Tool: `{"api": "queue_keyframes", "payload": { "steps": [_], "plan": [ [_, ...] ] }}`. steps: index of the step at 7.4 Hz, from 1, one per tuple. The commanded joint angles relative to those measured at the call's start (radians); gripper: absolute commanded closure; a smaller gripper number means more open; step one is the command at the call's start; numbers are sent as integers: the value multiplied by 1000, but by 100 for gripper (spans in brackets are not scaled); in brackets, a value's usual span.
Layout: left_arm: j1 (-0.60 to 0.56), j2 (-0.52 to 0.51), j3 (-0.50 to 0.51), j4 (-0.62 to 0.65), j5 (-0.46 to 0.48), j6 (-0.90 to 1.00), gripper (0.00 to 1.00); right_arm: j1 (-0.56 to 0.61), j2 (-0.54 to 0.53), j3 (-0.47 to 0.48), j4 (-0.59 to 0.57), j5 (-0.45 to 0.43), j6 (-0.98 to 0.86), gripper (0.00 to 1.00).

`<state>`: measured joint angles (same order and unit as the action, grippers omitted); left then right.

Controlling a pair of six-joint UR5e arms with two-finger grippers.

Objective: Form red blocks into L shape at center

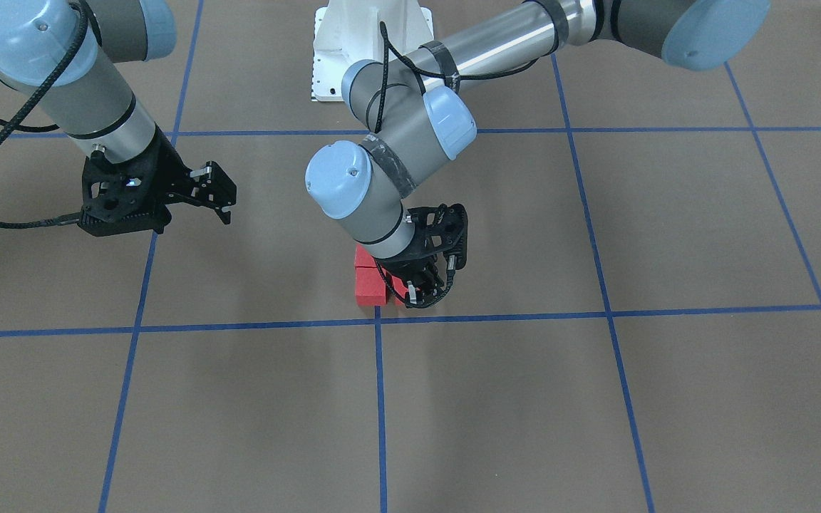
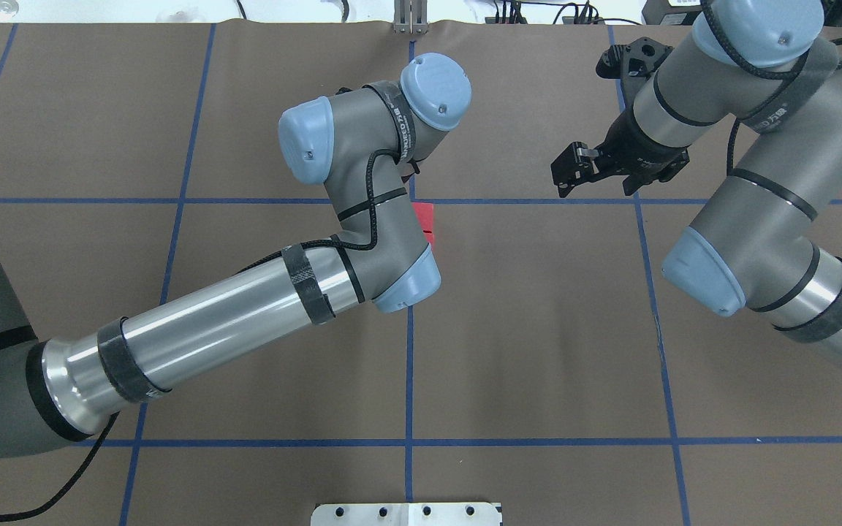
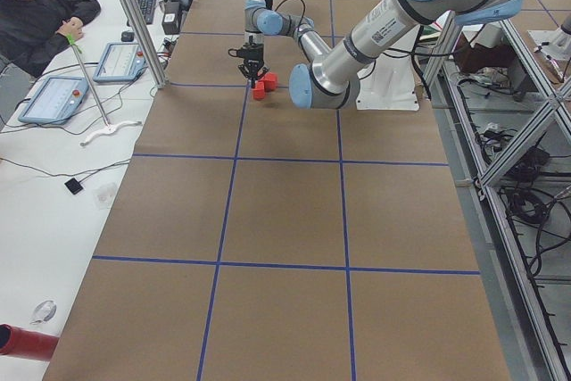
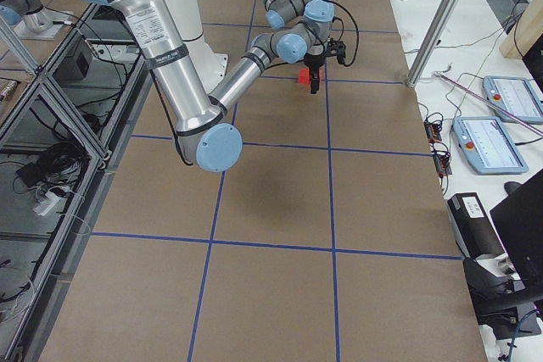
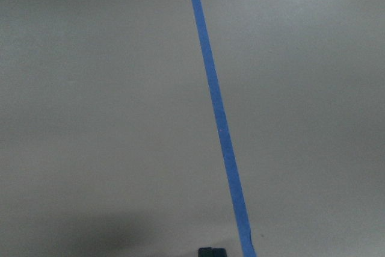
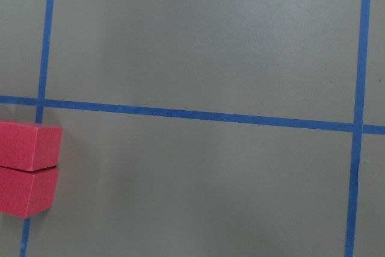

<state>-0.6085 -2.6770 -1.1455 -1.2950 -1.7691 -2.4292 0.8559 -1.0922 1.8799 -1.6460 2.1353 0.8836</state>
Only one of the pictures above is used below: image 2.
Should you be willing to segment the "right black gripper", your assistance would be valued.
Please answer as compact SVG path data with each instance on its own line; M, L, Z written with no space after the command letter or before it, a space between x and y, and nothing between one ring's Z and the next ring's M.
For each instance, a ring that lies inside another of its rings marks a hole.
M687 148L661 145L642 132L631 110L624 110L596 149L572 141L550 165L558 196L602 178L624 176L623 194L630 197L643 186L668 183L691 161Z

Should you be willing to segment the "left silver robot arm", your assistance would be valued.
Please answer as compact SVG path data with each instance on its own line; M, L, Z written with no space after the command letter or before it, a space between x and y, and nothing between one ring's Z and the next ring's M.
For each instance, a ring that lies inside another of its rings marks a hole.
M0 457L84 441L120 410L357 304L392 313L434 294L440 270L405 183L471 95L457 62L425 53L396 81L285 110L285 163L325 187L340 231L79 340L39 339L0 262Z

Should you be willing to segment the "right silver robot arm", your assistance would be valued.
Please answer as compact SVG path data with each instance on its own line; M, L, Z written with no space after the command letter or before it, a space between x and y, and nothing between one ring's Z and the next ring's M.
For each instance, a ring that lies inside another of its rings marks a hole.
M842 257L806 230L842 189L842 39L819 1L702 1L691 33L657 66L594 148L550 170L559 196L617 176L625 194L668 182L728 115L757 139L683 231L664 278L720 316L762 314L842 369Z

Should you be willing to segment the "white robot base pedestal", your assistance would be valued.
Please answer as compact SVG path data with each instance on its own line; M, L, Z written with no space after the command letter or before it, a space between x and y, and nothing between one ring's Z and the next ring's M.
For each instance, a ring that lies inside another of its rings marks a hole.
M327 503L311 525L502 525L500 503Z

